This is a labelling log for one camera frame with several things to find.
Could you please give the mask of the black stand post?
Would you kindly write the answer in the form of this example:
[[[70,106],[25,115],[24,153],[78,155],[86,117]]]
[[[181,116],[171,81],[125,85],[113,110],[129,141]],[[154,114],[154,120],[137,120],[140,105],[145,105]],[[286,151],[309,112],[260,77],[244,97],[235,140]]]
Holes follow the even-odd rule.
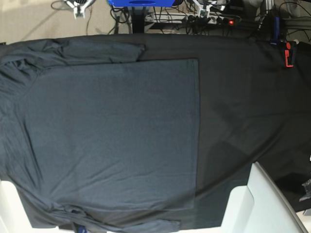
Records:
[[[144,33],[145,18],[150,7],[131,7],[132,33]]]

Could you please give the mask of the white power strip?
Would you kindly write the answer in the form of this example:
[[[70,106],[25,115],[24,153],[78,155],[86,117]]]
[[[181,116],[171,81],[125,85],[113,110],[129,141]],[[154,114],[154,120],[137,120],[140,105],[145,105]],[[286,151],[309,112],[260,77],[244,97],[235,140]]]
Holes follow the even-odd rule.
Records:
[[[216,12],[207,12],[203,15],[179,13],[179,12],[149,12],[145,17],[145,23],[186,23],[188,19],[207,19],[208,24],[232,24],[234,20],[230,17],[224,17]]]

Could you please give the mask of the blue handled clamp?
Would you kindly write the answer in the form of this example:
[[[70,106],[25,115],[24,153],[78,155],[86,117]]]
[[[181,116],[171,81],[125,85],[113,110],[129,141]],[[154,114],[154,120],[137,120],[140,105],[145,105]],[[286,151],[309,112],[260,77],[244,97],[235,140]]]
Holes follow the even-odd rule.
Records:
[[[269,41],[273,45],[277,45],[280,43],[280,18],[279,17],[271,17]]]

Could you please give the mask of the black table cloth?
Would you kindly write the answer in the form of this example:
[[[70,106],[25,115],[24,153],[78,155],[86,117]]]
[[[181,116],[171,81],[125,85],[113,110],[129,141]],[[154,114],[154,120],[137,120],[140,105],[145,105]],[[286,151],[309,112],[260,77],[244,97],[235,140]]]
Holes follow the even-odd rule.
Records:
[[[81,40],[141,45],[141,61],[195,59],[199,72],[199,136],[194,206],[181,211],[109,214],[125,225],[156,217],[179,220],[180,230],[218,227],[230,191],[245,185],[259,162],[297,212],[302,183],[311,177],[311,47],[298,46],[287,68],[284,47],[219,36],[180,34],[96,35]],[[0,48],[0,56],[26,46]]]

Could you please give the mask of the dark grey T-shirt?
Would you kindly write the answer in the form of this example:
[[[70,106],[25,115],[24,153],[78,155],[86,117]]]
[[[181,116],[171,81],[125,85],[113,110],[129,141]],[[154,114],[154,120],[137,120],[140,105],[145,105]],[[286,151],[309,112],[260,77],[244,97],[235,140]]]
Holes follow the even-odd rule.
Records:
[[[194,206],[198,61],[141,61],[144,51],[41,40],[1,56],[0,177],[16,187],[33,227],[180,230],[163,217],[107,219]]]

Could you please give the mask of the blue box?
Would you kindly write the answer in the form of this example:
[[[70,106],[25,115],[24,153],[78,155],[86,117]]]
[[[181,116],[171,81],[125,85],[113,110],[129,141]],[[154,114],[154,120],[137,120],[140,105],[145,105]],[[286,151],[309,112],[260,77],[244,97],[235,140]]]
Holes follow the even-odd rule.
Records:
[[[171,7],[174,0],[108,0],[115,7]]]

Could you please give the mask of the red black clamp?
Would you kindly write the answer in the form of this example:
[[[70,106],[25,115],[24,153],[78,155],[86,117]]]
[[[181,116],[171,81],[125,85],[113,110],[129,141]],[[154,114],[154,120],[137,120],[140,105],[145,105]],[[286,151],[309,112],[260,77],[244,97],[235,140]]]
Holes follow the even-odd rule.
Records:
[[[290,68],[294,66],[296,51],[297,43],[295,41],[289,41],[285,43],[284,59],[286,67]]]

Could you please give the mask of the blue clamp bottom edge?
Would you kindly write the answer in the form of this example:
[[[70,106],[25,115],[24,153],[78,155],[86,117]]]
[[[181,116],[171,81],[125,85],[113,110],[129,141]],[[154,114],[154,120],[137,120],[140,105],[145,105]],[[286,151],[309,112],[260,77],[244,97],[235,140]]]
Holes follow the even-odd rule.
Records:
[[[72,229],[75,233],[88,233],[87,229],[85,228],[85,226],[76,224],[76,223],[72,223]]]

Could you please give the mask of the white chair right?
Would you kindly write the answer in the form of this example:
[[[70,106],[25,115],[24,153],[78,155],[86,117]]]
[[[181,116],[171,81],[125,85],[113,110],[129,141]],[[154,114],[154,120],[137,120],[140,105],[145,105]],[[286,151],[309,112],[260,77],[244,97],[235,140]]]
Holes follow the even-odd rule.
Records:
[[[230,192],[220,232],[306,233],[307,229],[276,184],[258,163],[247,185]]]

